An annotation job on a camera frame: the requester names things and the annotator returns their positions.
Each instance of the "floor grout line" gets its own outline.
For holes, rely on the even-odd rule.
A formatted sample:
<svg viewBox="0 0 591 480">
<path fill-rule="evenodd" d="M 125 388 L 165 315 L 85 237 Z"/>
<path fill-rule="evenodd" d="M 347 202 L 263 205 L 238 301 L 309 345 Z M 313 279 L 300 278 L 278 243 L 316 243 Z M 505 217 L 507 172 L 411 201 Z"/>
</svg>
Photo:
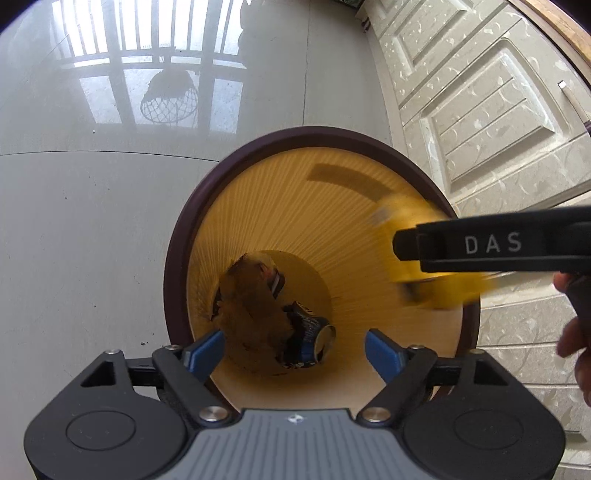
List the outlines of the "floor grout line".
<svg viewBox="0 0 591 480">
<path fill-rule="evenodd" d="M 310 52 L 310 17 L 312 13 L 312 0 L 308 0 L 308 33 L 306 36 L 306 71 L 304 72 L 304 108 L 301 112 L 301 125 L 304 126 L 306 118 L 306 83 L 308 81 L 308 56 Z"/>
<path fill-rule="evenodd" d="M 14 153 L 0 153 L 0 158 L 7 157 L 9 155 L 31 155 L 37 153 L 129 153 L 132 155 L 157 155 L 160 157 L 175 157 L 175 158 L 188 158 L 189 160 L 201 160 L 201 161 L 210 161 L 213 163 L 220 163 L 219 160 L 212 160 L 211 158 L 199 158 L 199 157 L 189 157 L 188 155 L 178 155 L 178 154 L 169 154 L 169 153 L 152 153 L 152 152 L 135 152 L 135 151 L 126 151 L 126 150 L 39 150 L 39 151 L 30 151 L 30 152 L 14 152 Z"/>
</svg>

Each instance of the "cabinet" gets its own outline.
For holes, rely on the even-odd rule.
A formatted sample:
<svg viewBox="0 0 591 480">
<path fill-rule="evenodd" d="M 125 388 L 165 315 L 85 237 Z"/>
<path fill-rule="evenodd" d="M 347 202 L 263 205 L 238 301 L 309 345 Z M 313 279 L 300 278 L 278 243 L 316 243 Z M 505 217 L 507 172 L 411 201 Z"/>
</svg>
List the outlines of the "cabinet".
<svg viewBox="0 0 591 480">
<path fill-rule="evenodd" d="M 562 53 L 504 0 L 366 0 L 408 156 L 459 216 L 591 203 L 591 137 L 558 84 L 591 112 Z M 510 274 L 483 298 L 479 343 L 569 432 L 560 478 L 591 478 L 591 414 L 555 342 L 572 317 L 551 276 Z"/>
</svg>

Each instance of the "metal screw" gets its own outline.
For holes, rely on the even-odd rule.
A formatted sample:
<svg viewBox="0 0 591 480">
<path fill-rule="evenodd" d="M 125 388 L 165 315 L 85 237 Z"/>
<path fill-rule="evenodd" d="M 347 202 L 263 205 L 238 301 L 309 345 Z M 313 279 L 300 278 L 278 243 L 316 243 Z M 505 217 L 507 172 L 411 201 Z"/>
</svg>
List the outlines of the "metal screw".
<svg viewBox="0 0 591 480">
<path fill-rule="evenodd" d="M 224 407 L 218 407 L 212 405 L 211 407 L 205 407 L 199 412 L 199 417 L 205 421 L 222 421 L 225 420 L 230 413 Z"/>
<path fill-rule="evenodd" d="M 392 414 L 387 408 L 370 407 L 361 412 L 361 416 L 364 420 L 370 421 L 371 423 L 382 423 L 388 420 Z"/>
</svg>

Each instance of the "human hand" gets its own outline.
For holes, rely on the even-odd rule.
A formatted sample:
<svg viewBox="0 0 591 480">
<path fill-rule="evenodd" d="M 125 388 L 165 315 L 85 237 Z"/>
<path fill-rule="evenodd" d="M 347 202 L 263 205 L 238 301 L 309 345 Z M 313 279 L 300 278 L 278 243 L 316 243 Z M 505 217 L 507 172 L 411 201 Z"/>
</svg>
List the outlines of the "human hand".
<svg viewBox="0 0 591 480">
<path fill-rule="evenodd" d="M 572 275 L 557 273 L 554 275 L 554 286 L 556 290 L 565 293 Z M 583 353 L 579 356 L 574 366 L 574 377 L 583 391 L 585 403 L 591 407 L 591 339 L 587 338 L 580 326 L 579 318 L 572 319 L 562 331 L 562 335 L 556 345 L 556 353 L 566 358 L 581 349 Z"/>
</svg>

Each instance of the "circular cap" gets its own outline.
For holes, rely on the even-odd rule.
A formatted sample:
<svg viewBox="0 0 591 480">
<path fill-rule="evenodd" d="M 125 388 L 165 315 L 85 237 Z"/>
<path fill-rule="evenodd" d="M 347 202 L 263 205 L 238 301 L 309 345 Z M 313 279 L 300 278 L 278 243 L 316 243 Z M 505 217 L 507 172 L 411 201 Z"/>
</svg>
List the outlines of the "circular cap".
<svg viewBox="0 0 591 480">
<path fill-rule="evenodd" d="M 388 420 L 392 414 L 387 408 L 370 407 L 361 412 L 361 416 L 364 420 L 370 421 L 371 423 L 381 423 Z"/>
<path fill-rule="evenodd" d="M 205 407 L 199 412 L 199 417 L 205 421 L 222 421 L 225 420 L 230 413 L 224 407 L 213 405 Z"/>
<path fill-rule="evenodd" d="M 494 410 L 466 412 L 456 419 L 453 428 L 460 440 L 481 450 L 508 448 L 523 436 L 519 420 Z"/>
<path fill-rule="evenodd" d="M 128 442 L 135 433 L 135 422 L 118 411 L 91 411 L 68 425 L 66 435 L 84 450 L 111 450 Z"/>
</svg>

